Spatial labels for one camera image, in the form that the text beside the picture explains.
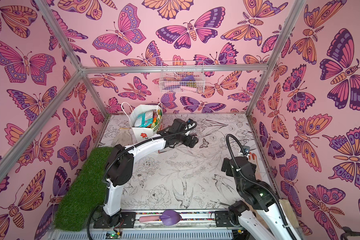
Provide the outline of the green rainbow candy bag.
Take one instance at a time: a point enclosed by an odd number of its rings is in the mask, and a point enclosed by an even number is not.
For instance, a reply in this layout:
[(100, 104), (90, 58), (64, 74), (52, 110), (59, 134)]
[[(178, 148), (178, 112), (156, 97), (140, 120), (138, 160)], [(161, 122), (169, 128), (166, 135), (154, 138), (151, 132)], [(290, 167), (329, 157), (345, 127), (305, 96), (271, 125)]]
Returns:
[(162, 110), (161, 109), (158, 109), (154, 112), (154, 116), (155, 116), (155, 123), (156, 124), (159, 124), (162, 120)]

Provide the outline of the teal mint candy bag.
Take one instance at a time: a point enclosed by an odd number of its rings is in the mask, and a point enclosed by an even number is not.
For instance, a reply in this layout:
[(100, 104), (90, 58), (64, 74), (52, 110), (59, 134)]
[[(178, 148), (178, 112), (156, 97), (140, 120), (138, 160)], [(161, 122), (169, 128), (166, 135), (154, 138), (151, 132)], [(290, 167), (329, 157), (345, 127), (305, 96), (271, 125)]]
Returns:
[(144, 113), (141, 113), (137, 116), (134, 127), (135, 128), (149, 128), (153, 123), (154, 111), (150, 110)]

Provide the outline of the orange Fox's fruits candy bag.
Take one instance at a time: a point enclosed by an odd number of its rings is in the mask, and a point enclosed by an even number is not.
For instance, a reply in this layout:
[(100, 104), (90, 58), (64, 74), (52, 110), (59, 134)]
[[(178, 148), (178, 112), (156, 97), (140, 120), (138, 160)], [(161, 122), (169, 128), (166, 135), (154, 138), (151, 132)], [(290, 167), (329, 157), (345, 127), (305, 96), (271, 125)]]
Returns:
[(153, 123), (151, 124), (150, 128), (155, 128), (157, 125), (160, 124), (161, 118), (159, 116), (153, 118)]

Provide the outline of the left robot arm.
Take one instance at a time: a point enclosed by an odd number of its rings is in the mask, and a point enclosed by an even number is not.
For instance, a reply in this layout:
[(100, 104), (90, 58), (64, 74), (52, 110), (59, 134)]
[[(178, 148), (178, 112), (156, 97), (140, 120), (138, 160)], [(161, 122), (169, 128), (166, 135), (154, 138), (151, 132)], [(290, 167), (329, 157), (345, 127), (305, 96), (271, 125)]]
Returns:
[(121, 226), (121, 199), (124, 185), (131, 179), (134, 164), (154, 152), (167, 148), (175, 148), (177, 144), (193, 148), (198, 143), (198, 138), (190, 134), (197, 127), (197, 122), (188, 119), (183, 121), (175, 119), (171, 126), (159, 131), (152, 137), (140, 143), (114, 146), (110, 153), (102, 183), (106, 185), (105, 200), (102, 205), (97, 205), (90, 213), (86, 230), (89, 240), (92, 239), (90, 223), (94, 213), (102, 208), (102, 215), (108, 227)]

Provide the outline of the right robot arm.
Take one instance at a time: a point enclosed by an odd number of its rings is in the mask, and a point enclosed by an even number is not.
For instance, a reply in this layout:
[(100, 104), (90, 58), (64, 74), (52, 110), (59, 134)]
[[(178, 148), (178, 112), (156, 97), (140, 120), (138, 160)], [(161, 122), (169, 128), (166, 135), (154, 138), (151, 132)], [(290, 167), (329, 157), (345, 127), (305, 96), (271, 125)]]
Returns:
[(226, 135), (226, 144), (230, 157), (224, 158), (221, 171), (234, 178), (243, 199), (229, 206), (230, 222), (256, 240), (300, 240), (279, 197), (268, 183), (256, 179), (257, 166), (249, 161), (249, 149), (232, 134)]

